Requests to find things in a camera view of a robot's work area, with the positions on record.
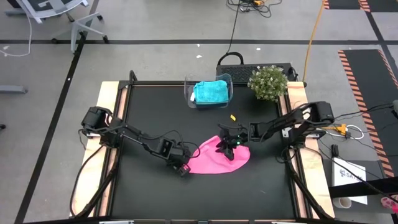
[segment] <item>green artificial plant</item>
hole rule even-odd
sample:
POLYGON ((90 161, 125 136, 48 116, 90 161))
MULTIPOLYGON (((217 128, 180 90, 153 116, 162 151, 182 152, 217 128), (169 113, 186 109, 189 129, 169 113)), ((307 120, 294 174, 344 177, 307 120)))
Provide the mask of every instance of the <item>green artificial plant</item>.
POLYGON ((258 100, 277 101, 280 95, 286 93, 287 77, 283 68, 272 65, 270 67, 257 67, 252 71, 248 87, 254 90, 258 100))

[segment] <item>small yellow object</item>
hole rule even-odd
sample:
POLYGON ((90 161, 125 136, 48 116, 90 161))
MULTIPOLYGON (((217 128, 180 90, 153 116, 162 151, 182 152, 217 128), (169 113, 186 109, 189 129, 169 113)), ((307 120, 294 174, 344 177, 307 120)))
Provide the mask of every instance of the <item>small yellow object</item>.
POLYGON ((255 4, 256 6, 261 6, 261 5, 264 5, 264 2, 265 2, 265 1, 254 1, 254 4, 255 4))
POLYGON ((342 125, 336 125, 333 127, 324 127, 323 129, 331 129, 331 130, 335 130, 338 133, 342 134, 342 135, 346 135, 346 131, 347 131, 347 125, 342 124, 342 125))

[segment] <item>orange and black striped mat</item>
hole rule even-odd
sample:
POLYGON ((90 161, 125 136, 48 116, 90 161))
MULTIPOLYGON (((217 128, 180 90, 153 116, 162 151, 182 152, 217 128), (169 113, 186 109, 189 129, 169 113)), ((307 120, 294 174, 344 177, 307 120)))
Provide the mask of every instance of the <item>orange and black striped mat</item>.
MULTIPOLYGON (((359 110, 398 99, 398 81, 380 50, 339 50, 338 55, 359 110)), ((390 109, 362 117, 384 174, 393 177, 398 174, 398 120, 390 109)))
POLYGON ((362 9, 366 12, 398 12, 396 0, 326 0, 325 9, 362 9))

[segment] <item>white sign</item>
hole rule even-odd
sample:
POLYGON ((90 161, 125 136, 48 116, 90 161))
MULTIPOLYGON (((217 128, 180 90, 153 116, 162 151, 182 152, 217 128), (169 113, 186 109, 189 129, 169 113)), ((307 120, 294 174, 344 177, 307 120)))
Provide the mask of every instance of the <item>white sign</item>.
MULTIPOLYGON (((359 166, 353 164, 352 162, 346 162, 339 158, 333 158, 335 162, 344 166, 345 168, 349 169, 352 173, 357 175, 359 178, 366 181, 366 168, 363 166, 359 166)), ((332 165, 332 185, 333 186, 340 186, 345 184, 354 184, 360 182, 353 174, 348 172, 346 169, 342 168, 341 166, 333 163, 332 165)), ((368 204, 368 197, 367 196, 358 196, 358 197, 349 197, 349 199, 359 202, 362 204, 368 204)))

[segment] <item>office chair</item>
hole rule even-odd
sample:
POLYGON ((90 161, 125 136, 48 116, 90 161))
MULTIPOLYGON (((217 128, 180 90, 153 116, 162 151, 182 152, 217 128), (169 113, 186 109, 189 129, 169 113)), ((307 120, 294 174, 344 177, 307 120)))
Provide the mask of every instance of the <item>office chair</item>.
POLYGON ((20 5, 21 9, 13 9, 10 11, 6 11, 6 15, 16 15, 16 14, 27 14, 29 17, 34 18, 37 23, 43 23, 43 19, 52 17, 52 16, 61 16, 62 14, 66 14, 68 20, 71 22, 72 26, 69 29, 64 29, 58 31, 51 35, 52 42, 57 43, 58 40, 56 37, 69 32, 71 30, 71 38, 70 38, 70 50, 72 52, 75 51, 76 48, 76 40, 77 35, 81 31, 94 32, 103 37, 105 43, 108 43, 108 37, 102 32, 95 30, 86 26, 86 22, 92 21, 95 17, 97 17, 100 21, 103 20, 100 13, 96 12, 94 14, 88 15, 81 19, 74 19, 68 13, 68 11, 77 7, 78 5, 83 5, 88 7, 89 4, 87 0, 16 0, 20 5))
POLYGON ((0 85, 0 93, 25 94, 27 93, 27 89, 25 89, 23 86, 17 85, 0 85))

